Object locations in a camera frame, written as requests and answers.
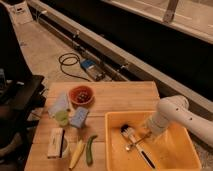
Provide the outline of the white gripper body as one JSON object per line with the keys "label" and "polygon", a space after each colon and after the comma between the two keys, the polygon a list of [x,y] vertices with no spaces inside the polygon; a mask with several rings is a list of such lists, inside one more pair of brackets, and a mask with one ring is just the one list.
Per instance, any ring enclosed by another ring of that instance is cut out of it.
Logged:
{"label": "white gripper body", "polygon": [[155,136],[159,136],[164,133],[170,124],[170,120],[160,113],[154,113],[146,120],[146,126]]}

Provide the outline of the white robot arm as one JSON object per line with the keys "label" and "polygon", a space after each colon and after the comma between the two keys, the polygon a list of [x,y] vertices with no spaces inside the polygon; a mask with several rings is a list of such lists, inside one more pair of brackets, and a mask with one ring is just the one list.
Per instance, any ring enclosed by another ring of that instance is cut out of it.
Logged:
{"label": "white robot arm", "polygon": [[192,113],[188,99],[182,95],[160,99],[146,125],[154,135],[160,135],[172,121],[183,125],[213,148],[213,122]]}

